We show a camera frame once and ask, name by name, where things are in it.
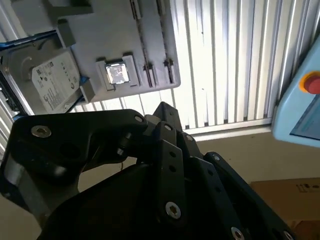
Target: hole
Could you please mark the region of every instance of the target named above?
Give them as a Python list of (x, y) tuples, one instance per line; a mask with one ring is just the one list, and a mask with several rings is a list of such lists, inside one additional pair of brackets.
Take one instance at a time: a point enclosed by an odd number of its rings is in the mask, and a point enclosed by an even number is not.
[(170, 170), (171, 172), (173, 172), (173, 173), (175, 173), (175, 172), (177, 171), (177, 169), (176, 169), (174, 166), (172, 166), (172, 165), (169, 166), (169, 170)]
[(69, 159), (77, 159), (81, 154), (77, 146), (67, 142), (60, 146), (60, 153)]
[(234, 234), (236, 235), (237, 238), (241, 238), (242, 237), (241, 233), (238, 232), (238, 231), (235, 231)]
[(36, 130), (36, 132), (39, 133), (39, 134), (45, 134), (45, 133), (46, 133), (46, 130), (44, 130), (43, 128), (38, 128), (38, 129)]
[(220, 189), (219, 187), (217, 187), (217, 186), (214, 188), (214, 190), (215, 190), (217, 193), (221, 193), (221, 189)]
[(173, 157), (173, 158), (175, 158), (175, 157), (177, 156), (173, 151), (169, 152), (169, 154), (170, 154), (171, 157)]

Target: white label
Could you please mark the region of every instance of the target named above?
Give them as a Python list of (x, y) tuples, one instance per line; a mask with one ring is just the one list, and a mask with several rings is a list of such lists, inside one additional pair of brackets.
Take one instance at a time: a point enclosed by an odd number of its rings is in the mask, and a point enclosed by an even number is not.
[(80, 74), (69, 52), (33, 68), (32, 82), (50, 114), (56, 113), (79, 88)]

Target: aluminum profile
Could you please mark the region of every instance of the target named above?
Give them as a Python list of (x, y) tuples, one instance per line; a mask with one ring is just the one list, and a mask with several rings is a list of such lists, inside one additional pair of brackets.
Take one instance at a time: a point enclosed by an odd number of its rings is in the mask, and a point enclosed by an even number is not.
[[(72, 112), (134, 109), (146, 115), (165, 101), (198, 141), (269, 131), (276, 104), (319, 34), (320, 0), (167, 1), (181, 86), (78, 105)], [(0, 11), (0, 40), (23, 37), (8, 1), (0, 0)], [(8, 129), (0, 131), (0, 145)]]

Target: orange button housing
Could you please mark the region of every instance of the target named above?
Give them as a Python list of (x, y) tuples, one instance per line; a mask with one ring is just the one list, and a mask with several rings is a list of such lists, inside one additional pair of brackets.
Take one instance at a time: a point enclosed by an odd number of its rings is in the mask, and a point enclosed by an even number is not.
[(320, 71), (304, 75), (299, 82), (299, 88), (304, 93), (320, 94)]

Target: cardboard box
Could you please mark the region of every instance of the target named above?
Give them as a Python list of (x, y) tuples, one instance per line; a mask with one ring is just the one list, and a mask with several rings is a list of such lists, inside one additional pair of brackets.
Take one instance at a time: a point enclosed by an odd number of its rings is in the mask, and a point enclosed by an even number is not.
[(251, 187), (289, 226), (320, 220), (320, 178), (256, 181)]

